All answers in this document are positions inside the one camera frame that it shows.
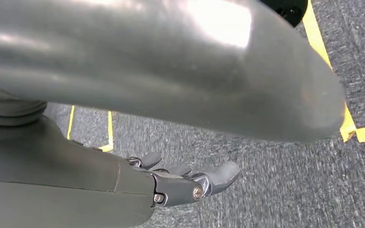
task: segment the robotic hand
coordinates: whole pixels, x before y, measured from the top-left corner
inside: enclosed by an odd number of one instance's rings
[[[132,227],[239,175],[84,147],[42,116],[47,102],[266,140],[337,131],[343,89],[292,29],[307,1],[276,2],[0,0],[0,227]]]

